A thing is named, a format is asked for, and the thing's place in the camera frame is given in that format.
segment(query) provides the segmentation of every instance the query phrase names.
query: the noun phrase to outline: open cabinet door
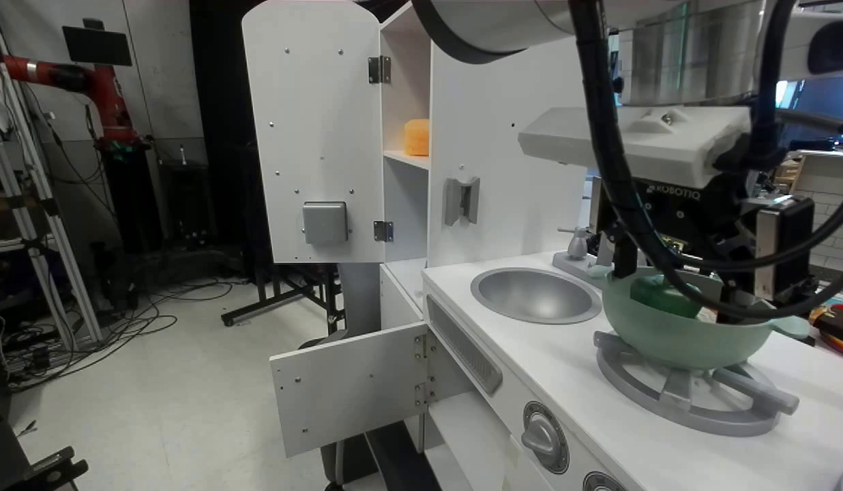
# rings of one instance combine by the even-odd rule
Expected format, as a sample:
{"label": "open cabinet door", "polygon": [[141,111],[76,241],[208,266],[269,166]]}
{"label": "open cabinet door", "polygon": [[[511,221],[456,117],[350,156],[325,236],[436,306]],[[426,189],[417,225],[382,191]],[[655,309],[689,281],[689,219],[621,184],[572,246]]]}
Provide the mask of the open cabinet door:
{"label": "open cabinet door", "polygon": [[426,326],[287,351],[269,369],[287,456],[423,414],[472,391]]}
{"label": "open cabinet door", "polygon": [[243,32],[275,263],[382,263],[378,23],[351,0],[268,0]]}

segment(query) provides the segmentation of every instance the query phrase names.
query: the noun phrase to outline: black curtain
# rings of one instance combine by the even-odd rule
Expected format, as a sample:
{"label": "black curtain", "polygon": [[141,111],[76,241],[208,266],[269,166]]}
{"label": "black curtain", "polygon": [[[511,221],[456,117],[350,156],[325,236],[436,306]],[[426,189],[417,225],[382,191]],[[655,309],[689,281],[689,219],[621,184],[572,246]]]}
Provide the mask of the black curtain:
{"label": "black curtain", "polygon": [[256,2],[260,0],[191,0],[216,237],[220,246],[243,252],[249,275],[256,275],[272,263],[241,32],[241,20]]}

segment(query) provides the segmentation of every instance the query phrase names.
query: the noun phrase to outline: stove burner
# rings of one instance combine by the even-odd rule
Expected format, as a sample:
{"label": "stove burner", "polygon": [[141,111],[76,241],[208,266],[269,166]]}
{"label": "stove burner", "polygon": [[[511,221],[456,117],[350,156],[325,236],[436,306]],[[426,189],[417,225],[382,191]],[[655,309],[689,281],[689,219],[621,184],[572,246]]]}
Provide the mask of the stove burner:
{"label": "stove burner", "polygon": [[[774,428],[777,414],[793,414],[797,396],[781,394],[758,372],[747,365],[718,369],[710,375],[689,375],[663,369],[643,360],[632,347],[609,332],[595,332],[598,362],[602,376],[638,407],[673,420],[680,426],[722,435],[722,436],[758,436]],[[663,379],[663,387],[653,387],[638,379],[629,365],[643,369]],[[707,384],[721,396],[721,405],[703,405],[693,387]],[[722,394],[741,396],[744,405],[722,401]]]}

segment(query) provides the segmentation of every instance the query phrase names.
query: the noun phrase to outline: toy kitchen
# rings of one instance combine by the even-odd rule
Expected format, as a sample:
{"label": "toy kitchen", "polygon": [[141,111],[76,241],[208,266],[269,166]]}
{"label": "toy kitchen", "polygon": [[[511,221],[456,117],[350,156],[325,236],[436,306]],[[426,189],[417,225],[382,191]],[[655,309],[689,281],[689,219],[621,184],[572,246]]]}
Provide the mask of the toy kitchen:
{"label": "toy kitchen", "polygon": [[[445,491],[843,491],[843,354],[801,316],[722,323],[629,236],[599,236],[627,214],[587,146],[588,54],[560,39],[464,62],[430,27],[459,11],[445,6],[378,23],[350,0],[268,0],[243,20],[275,263],[378,270],[378,331],[269,360],[287,452],[403,422]],[[647,73],[640,49],[621,58],[627,84]],[[693,185],[744,126],[729,107],[621,107],[632,173],[670,159]],[[805,225],[785,221],[800,199],[764,201],[755,236]],[[661,225],[725,229],[673,207],[647,197]],[[734,278],[777,296],[800,267]],[[718,301],[734,287],[703,267],[680,278]]]}

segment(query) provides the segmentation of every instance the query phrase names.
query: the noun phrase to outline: gray sink basin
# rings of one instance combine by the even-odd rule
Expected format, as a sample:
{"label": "gray sink basin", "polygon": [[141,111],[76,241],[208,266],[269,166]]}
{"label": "gray sink basin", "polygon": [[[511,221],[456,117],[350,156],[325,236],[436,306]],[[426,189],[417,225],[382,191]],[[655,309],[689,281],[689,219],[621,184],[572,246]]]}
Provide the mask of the gray sink basin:
{"label": "gray sink basin", "polygon": [[599,296],[567,275],[507,267],[472,281],[481,306],[528,326],[575,326],[599,315]]}

